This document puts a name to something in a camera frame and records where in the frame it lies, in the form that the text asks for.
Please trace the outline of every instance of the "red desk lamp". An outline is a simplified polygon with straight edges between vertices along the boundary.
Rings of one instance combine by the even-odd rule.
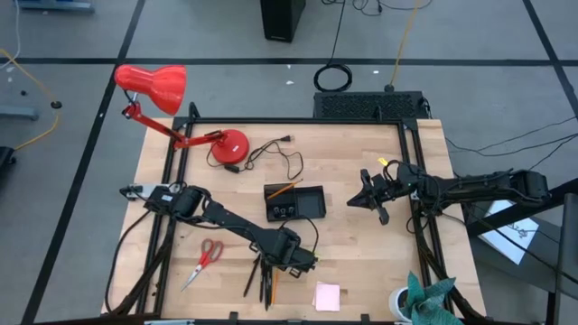
[[[211,151],[215,160],[222,164],[240,163],[247,156],[249,141],[238,130],[219,130],[189,138],[143,115],[141,105],[136,101],[138,93],[146,94],[166,114],[174,116],[179,111],[187,84],[187,70],[184,66],[167,66],[150,71],[122,65],[115,72],[115,81],[125,92],[135,92],[133,98],[126,94],[130,104],[123,110],[123,115],[170,136],[174,139],[175,149],[215,143]]]

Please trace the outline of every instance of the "lamp shade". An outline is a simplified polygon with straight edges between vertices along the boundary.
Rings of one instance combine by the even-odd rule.
[[[115,72],[117,85],[126,90],[145,94],[169,115],[179,111],[187,85],[184,66],[166,66],[155,71],[122,65]]]

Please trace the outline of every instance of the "white paper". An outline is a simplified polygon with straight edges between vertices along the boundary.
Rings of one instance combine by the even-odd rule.
[[[509,208],[512,205],[513,204],[508,200],[494,201],[489,208],[486,217],[491,216],[496,212],[502,211],[503,209]],[[508,238],[512,239],[516,244],[527,249],[530,246],[532,239],[534,238],[536,230],[538,229],[538,224],[532,219],[526,218],[524,220],[515,222],[510,226],[511,227],[501,227],[499,228],[499,231]],[[480,235],[480,239],[499,251],[509,260],[516,263],[516,265],[519,265],[522,261],[522,257],[524,257],[523,250],[510,243],[506,238],[504,238],[495,230]]]

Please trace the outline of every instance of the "wooden table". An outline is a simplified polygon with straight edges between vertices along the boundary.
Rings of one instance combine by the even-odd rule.
[[[171,119],[159,119],[170,126]],[[419,132],[427,171],[433,175],[452,177],[452,167],[443,138],[441,122],[419,120]],[[248,242],[227,230],[206,230],[179,224],[176,229],[168,282],[164,295],[163,318],[226,319],[238,311],[243,320],[359,320],[368,313],[372,320],[394,320],[387,307],[388,295],[406,286],[411,270],[420,274],[414,235],[406,231],[410,216],[408,199],[386,203],[389,224],[381,226],[376,211],[351,208],[346,201],[361,188],[359,170],[371,175],[381,172],[379,157],[401,160],[397,130],[390,125],[214,125],[193,127],[193,135],[217,129],[236,128],[244,132],[257,148],[266,141],[293,135],[291,143],[282,143],[287,152],[303,154],[303,182],[299,186],[322,185],[327,215],[315,219],[320,238],[316,255],[320,258],[315,270],[294,279],[288,273],[279,277],[275,305],[265,311],[258,300],[258,276],[247,298],[243,290],[249,277],[255,253]],[[168,141],[165,135],[148,130],[144,139],[136,183],[158,183],[162,177]],[[253,171],[233,174],[222,168],[211,168],[205,162],[209,145],[192,147],[189,152],[185,181],[211,191],[213,199],[239,216],[263,228],[277,228],[267,223],[263,185],[286,182],[286,164],[278,154],[265,154]],[[179,153],[175,155],[172,175],[176,175]],[[144,213],[143,202],[129,202],[123,232]],[[446,212],[462,218],[458,207]],[[117,270],[111,287],[110,301],[118,305],[143,272],[146,249],[153,217],[136,227],[120,251]],[[302,247],[312,248],[315,239],[311,224],[293,221],[288,227],[297,231]],[[473,263],[465,227],[448,218],[438,218],[438,228],[449,276],[456,276],[456,285],[472,307],[485,314],[478,276]],[[225,250],[220,260],[204,270],[195,281],[180,292],[200,257],[200,242],[210,237],[221,240]],[[340,312],[317,312],[312,306],[318,281],[337,283],[341,288]],[[153,308],[148,292],[147,310]]]

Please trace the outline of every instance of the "lamp arm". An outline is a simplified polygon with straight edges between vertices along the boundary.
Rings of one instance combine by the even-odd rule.
[[[194,146],[194,145],[212,143],[212,142],[218,141],[219,139],[223,138],[223,133],[220,130],[208,133],[208,134],[203,135],[203,136],[188,138],[188,137],[172,130],[170,127],[162,125],[162,124],[156,122],[155,120],[153,120],[152,118],[143,115],[142,110],[141,110],[141,104],[139,102],[133,102],[133,103],[129,104],[123,110],[122,113],[123,113],[123,116],[125,116],[127,119],[134,119],[135,121],[137,121],[140,124],[146,125],[146,126],[151,127],[154,130],[156,130],[156,131],[158,131],[164,135],[170,136],[172,139],[174,139],[174,148],[175,149],[182,149],[182,148],[186,148],[186,147],[190,147],[190,146]]]

